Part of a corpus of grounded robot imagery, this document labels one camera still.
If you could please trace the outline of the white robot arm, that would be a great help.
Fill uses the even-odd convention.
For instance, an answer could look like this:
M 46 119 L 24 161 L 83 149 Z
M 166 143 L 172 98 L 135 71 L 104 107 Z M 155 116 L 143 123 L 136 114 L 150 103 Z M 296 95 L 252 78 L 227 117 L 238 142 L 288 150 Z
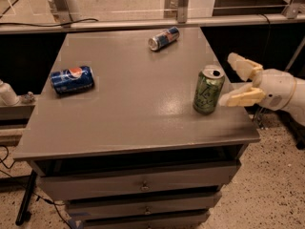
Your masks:
M 221 106 L 250 107 L 258 104 L 272 111 L 284 111 L 298 124 L 305 125 L 305 80 L 276 69 L 264 70 L 261 64 L 231 52 L 228 63 L 243 81 L 238 89 L 223 94 Z

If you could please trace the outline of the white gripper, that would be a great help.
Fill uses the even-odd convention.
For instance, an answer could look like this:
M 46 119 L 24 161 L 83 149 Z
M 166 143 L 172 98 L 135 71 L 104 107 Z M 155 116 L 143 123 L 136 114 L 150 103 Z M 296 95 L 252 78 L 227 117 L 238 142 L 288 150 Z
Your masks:
M 295 78 L 275 69 L 263 70 L 263 66 L 235 52 L 228 55 L 228 63 L 243 81 L 252 80 L 240 88 L 223 94 L 218 103 L 226 107 L 260 107 L 277 111 L 283 109 L 295 91 Z

